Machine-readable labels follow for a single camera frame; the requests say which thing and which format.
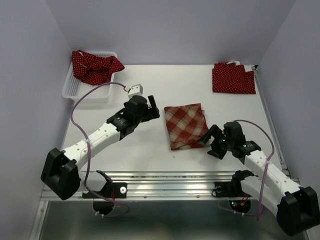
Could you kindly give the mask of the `red plaid skirt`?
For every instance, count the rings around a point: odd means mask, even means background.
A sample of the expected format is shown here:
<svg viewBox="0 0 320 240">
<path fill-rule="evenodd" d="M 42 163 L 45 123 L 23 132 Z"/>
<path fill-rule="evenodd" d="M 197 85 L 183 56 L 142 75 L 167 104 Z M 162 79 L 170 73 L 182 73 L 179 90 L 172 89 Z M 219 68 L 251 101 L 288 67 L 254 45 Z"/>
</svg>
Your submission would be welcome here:
<svg viewBox="0 0 320 240">
<path fill-rule="evenodd" d="M 209 146 L 208 142 L 197 142 L 209 130 L 205 119 L 205 111 L 200 103 L 166 106 L 164 117 L 172 151 Z"/>
</svg>

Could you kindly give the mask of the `red polka dot skirt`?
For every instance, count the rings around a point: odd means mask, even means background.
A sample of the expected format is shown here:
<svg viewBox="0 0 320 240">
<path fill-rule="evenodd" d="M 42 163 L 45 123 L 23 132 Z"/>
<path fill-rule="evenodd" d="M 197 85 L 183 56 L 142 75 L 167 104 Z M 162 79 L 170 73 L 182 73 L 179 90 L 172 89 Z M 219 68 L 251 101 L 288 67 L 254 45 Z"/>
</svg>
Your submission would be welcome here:
<svg viewBox="0 0 320 240">
<path fill-rule="evenodd" d="M 218 62 L 212 69 L 212 91 L 224 94 L 255 95 L 255 74 L 238 61 Z"/>
</svg>

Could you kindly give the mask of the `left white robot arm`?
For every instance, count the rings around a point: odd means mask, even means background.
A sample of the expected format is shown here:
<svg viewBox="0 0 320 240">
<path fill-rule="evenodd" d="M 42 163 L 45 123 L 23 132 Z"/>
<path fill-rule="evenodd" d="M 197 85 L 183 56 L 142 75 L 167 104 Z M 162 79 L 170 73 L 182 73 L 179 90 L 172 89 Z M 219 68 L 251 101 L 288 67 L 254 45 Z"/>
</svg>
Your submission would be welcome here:
<svg viewBox="0 0 320 240">
<path fill-rule="evenodd" d="M 61 200 L 67 200 L 85 188 L 88 176 L 81 176 L 84 165 L 108 146 L 132 134 L 140 123 L 160 117 L 153 95 L 144 98 L 134 95 L 124 103 L 123 109 L 108 118 L 91 135 L 63 150 L 53 148 L 47 154 L 40 176 L 42 182 Z"/>
</svg>

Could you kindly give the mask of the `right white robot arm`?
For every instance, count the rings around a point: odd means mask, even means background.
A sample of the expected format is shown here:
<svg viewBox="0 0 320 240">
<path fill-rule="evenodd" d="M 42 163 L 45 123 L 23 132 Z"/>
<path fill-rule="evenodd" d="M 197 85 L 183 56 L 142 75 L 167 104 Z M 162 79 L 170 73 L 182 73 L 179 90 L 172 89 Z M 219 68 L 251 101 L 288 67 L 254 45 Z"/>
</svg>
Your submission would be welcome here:
<svg viewBox="0 0 320 240">
<path fill-rule="evenodd" d="M 228 182 L 216 181 L 214 197 L 256 199 L 257 214 L 268 209 L 291 237 L 320 224 L 316 191 L 293 181 L 270 161 L 271 157 L 257 143 L 246 140 L 239 120 L 225 123 L 223 129 L 212 125 L 197 142 L 206 144 L 210 139 L 213 141 L 208 155 L 221 160 L 230 152 L 247 168 L 236 171 Z"/>
</svg>

